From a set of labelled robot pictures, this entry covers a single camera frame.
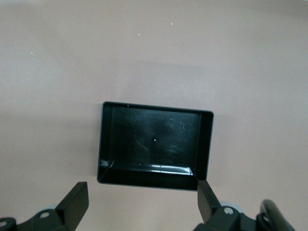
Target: black tray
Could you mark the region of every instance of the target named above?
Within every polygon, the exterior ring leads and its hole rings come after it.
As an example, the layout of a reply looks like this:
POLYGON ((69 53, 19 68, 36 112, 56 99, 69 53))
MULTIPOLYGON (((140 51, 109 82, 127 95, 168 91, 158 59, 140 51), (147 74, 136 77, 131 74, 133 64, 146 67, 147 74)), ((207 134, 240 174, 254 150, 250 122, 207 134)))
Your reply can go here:
POLYGON ((210 111, 105 102, 97 181, 197 190, 213 118, 210 111))

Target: beige surface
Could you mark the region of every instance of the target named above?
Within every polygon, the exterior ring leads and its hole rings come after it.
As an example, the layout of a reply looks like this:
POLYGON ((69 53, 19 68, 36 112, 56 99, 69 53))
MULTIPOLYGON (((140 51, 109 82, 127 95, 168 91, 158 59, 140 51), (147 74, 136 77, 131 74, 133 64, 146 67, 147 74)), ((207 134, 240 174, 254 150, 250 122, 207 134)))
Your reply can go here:
POLYGON ((96 181, 104 101, 212 110, 208 180, 254 217, 308 204, 308 2, 0 2, 0 217, 22 222, 77 181, 78 231, 189 231, 195 192, 96 181))

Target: black bracket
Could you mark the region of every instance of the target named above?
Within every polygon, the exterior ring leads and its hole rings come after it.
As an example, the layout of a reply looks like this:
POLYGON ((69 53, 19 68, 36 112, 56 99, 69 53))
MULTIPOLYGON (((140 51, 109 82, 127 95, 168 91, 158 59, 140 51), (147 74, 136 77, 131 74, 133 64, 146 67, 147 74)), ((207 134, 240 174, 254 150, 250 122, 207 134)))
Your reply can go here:
POLYGON ((19 225, 14 218, 0 218, 0 231, 74 231, 88 207, 88 185, 78 182, 55 209, 40 211, 19 225))
POLYGON ((221 206, 206 180, 198 180, 198 207, 204 224, 194 231, 294 231, 271 200, 264 200, 256 220, 221 206))

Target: black plastic tray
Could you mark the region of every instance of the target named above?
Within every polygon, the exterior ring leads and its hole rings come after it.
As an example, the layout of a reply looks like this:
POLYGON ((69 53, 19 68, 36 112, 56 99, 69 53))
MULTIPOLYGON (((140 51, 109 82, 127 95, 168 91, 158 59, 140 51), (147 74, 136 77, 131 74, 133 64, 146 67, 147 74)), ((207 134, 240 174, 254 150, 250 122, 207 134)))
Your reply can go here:
POLYGON ((197 190, 213 118, 210 111, 105 102, 98 182, 197 190))

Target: beige wall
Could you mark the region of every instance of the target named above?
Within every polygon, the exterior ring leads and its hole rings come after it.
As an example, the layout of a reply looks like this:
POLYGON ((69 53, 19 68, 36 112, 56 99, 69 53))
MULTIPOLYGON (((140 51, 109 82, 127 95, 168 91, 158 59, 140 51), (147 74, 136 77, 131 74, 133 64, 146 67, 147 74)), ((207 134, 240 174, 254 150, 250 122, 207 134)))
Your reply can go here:
POLYGON ((117 101, 212 110, 218 198, 308 226, 307 1, 4 0, 0 80, 0 217, 86 180, 78 231, 193 230, 195 192, 97 183, 100 104, 117 101))

